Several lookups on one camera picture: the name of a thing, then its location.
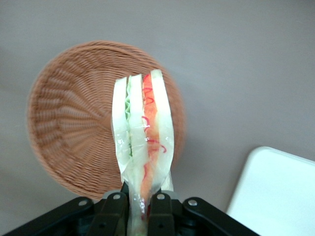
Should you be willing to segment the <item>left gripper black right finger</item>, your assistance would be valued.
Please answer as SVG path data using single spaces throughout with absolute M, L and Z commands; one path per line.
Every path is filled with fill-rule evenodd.
M 152 196 L 151 236 L 256 236 L 257 233 L 198 197 L 182 203 L 166 193 Z

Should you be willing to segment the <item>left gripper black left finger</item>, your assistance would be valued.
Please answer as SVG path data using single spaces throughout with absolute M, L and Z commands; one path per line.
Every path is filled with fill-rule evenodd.
M 125 236 L 129 209 L 129 189 L 106 192 L 94 203 L 77 197 L 25 224 L 6 236 Z

